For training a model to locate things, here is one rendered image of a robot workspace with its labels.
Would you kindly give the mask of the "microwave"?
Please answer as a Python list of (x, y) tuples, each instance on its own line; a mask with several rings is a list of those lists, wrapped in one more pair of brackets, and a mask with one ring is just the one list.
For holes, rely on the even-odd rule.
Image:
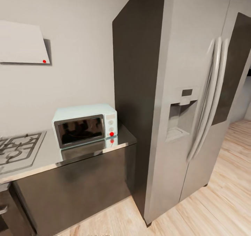
[(117, 111), (108, 103), (58, 108), (52, 124), (63, 149), (117, 135)]

